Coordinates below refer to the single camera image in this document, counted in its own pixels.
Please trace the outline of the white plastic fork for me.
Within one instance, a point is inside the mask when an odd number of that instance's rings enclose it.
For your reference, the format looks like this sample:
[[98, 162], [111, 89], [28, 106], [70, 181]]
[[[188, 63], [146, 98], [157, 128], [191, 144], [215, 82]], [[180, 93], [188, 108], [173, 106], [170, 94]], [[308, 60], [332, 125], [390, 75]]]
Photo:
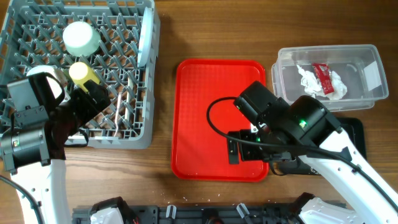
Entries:
[[132, 89], [133, 89], [133, 82], [130, 78], [128, 78], [127, 79], [127, 97], [126, 97], [125, 115], [124, 115], [124, 118], [127, 121], [130, 121], [129, 107], [130, 107], [130, 101], [132, 99], [132, 94], [131, 94]]

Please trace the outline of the white plastic spoon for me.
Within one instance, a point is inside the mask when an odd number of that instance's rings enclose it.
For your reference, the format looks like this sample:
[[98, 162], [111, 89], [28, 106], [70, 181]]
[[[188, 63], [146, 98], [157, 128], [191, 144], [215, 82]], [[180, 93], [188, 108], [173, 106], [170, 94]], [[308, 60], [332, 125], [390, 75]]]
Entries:
[[118, 98], [117, 98], [117, 104], [116, 104], [116, 114], [114, 117], [114, 123], [115, 123], [115, 132], [113, 137], [117, 137], [118, 131], [119, 131], [119, 111], [121, 108], [121, 100], [122, 100], [122, 93], [118, 93]]

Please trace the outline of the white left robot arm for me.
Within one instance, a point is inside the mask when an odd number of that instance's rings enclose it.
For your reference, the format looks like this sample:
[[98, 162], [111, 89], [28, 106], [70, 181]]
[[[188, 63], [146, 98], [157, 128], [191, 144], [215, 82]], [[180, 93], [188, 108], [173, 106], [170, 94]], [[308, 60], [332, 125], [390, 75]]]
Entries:
[[110, 105], [106, 88], [93, 80], [54, 96], [42, 72], [7, 84], [16, 107], [1, 136], [1, 159], [15, 188], [25, 223], [71, 223], [65, 176], [66, 141]]

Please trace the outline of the red ketchup sachet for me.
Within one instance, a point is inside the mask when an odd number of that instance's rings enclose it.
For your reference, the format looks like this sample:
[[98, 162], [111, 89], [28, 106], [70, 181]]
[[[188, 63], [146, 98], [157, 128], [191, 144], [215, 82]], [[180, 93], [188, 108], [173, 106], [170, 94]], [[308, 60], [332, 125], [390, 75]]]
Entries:
[[321, 83], [323, 93], [325, 95], [333, 93], [335, 90], [332, 85], [331, 72], [329, 66], [325, 63], [313, 63], [312, 66]]

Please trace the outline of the mint green bowl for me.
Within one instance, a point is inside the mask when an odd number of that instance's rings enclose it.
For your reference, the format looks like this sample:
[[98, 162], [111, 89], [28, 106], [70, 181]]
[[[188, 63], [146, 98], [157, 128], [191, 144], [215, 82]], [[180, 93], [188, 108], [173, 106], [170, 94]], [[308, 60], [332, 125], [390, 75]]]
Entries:
[[100, 47], [99, 32], [90, 24], [82, 21], [72, 22], [63, 31], [62, 39], [69, 54], [87, 57]]

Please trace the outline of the yellow plastic cup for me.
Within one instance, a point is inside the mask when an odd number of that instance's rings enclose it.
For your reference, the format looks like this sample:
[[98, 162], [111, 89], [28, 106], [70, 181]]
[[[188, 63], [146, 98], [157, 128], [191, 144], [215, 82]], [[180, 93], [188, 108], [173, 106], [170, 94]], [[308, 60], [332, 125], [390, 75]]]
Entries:
[[93, 80], [96, 84], [100, 84], [95, 71], [83, 62], [75, 62], [69, 68], [69, 76], [75, 85], [80, 87], [84, 92], [88, 92], [84, 84], [88, 80]]

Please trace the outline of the light blue round plate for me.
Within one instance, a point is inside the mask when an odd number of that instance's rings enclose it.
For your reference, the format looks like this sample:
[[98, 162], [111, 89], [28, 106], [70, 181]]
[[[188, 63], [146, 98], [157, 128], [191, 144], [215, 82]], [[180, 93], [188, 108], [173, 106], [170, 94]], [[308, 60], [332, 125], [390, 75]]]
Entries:
[[138, 67], [144, 67], [149, 60], [154, 26], [154, 13], [151, 8], [146, 7], [142, 18], [141, 33], [139, 39], [139, 51], [137, 55]]

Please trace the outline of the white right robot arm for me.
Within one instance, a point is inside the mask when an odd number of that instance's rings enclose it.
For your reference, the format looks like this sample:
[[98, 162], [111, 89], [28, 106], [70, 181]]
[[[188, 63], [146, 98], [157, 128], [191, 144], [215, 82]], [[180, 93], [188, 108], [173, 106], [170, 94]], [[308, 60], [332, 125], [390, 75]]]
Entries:
[[352, 206], [352, 210], [328, 207], [313, 198], [301, 208], [299, 217], [308, 223], [339, 222], [344, 213], [364, 223], [397, 223], [397, 192], [368, 164], [341, 127], [338, 119], [318, 100], [301, 96], [292, 105], [282, 98], [235, 97], [234, 105], [253, 124], [265, 124], [253, 141], [227, 138], [254, 146], [255, 158], [273, 160], [299, 158], [314, 168]]

